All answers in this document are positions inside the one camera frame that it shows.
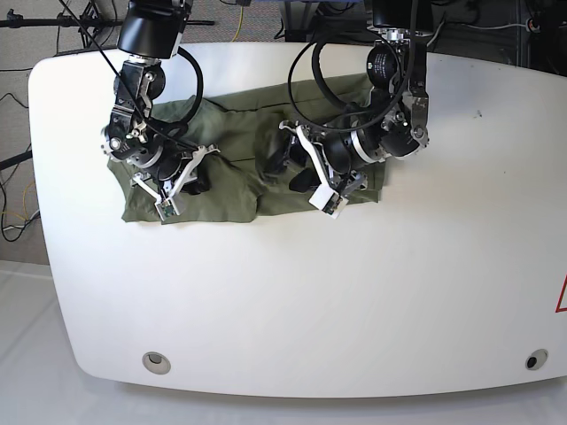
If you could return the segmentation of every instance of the wrinkled cloth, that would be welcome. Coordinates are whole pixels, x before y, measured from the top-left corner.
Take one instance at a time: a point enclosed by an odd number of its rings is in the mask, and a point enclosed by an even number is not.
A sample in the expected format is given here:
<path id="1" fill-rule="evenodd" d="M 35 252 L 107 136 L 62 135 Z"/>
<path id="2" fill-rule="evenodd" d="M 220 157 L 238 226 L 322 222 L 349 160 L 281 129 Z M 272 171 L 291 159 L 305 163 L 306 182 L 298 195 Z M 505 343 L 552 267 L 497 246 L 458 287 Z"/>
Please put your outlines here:
<path id="1" fill-rule="evenodd" d="M 328 85 L 347 102 L 364 104 L 368 101 L 370 83 L 365 74 L 329 78 Z M 340 114 L 322 96 L 314 81 L 293 83 L 292 90 L 298 108 L 313 120 Z M 177 121 L 190 109 L 193 100 L 192 97 L 156 104 L 152 116 L 167 122 Z M 246 223 L 262 215 L 314 210 L 308 202 L 313 191 L 298 193 L 289 189 L 289 182 L 296 175 L 290 167 L 282 174 L 263 175 L 261 172 L 270 143 L 283 136 L 279 123 L 295 119 L 285 84 L 203 99 L 197 115 L 189 123 L 189 130 L 179 138 L 205 146 L 214 143 L 221 150 L 221 155 L 207 155 L 201 163 L 212 188 L 196 196 L 182 193 L 180 196 L 187 205 L 185 211 L 180 216 L 166 219 L 164 224 L 185 221 Z M 124 162 L 112 161 L 108 167 L 124 192 L 126 203 L 122 219 L 126 222 L 160 221 L 155 200 L 142 188 L 130 185 L 137 169 Z M 378 202 L 384 183 L 384 167 L 384 164 L 373 164 L 362 170 L 369 177 L 369 186 L 366 190 L 353 192 L 349 204 Z"/>

